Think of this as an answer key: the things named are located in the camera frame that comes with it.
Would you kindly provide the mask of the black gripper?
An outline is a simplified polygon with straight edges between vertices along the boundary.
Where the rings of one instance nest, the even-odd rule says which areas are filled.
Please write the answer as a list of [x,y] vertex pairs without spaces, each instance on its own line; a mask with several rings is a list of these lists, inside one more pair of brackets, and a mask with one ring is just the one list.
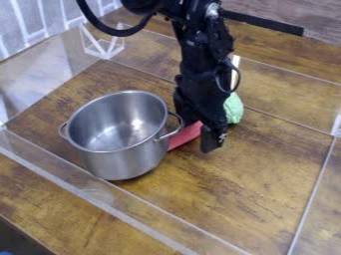
[[231,94],[231,70],[226,64],[233,52],[233,37],[184,35],[179,40],[180,64],[175,77],[175,112],[188,127],[201,121],[199,149],[203,153],[222,147],[227,137],[223,102]]

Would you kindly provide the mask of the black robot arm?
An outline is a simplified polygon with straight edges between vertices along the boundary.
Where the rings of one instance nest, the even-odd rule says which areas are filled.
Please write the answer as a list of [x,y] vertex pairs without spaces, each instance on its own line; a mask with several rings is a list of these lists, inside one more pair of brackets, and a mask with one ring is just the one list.
[[202,123],[201,151],[222,147],[227,137],[223,103],[238,87],[239,71],[230,62],[234,39],[225,26],[219,0],[122,0],[135,14],[170,19],[180,47],[172,94],[175,112],[188,127]]

